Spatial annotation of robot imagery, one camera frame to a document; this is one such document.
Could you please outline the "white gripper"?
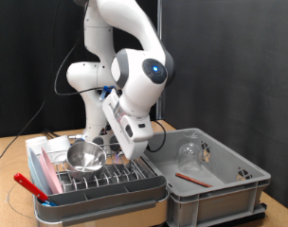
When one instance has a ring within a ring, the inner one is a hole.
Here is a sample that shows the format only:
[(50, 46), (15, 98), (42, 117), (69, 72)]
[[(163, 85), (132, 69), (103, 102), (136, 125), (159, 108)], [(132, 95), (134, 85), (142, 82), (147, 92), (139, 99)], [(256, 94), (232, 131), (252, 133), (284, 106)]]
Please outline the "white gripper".
[(128, 160), (139, 158), (148, 145), (148, 117), (133, 117), (123, 111), (115, 89), (104, 99), (102, 110)]

